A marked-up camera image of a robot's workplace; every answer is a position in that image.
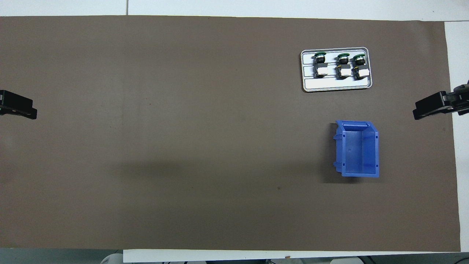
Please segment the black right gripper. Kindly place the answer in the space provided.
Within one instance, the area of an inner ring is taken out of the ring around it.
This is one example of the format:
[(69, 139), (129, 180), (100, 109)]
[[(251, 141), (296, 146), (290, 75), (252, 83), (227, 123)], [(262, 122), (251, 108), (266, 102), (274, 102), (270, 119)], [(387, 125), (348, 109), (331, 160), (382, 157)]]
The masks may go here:
[(469, 82), (459, 85), (450, 93), (439, 91), (429, 95), (415, 103), (413, 117), (420, 120), (424, 117), (434, 115), (447, 108), (447, 103), (452, 110), (458, 110), (459, 116), (469, 113)]

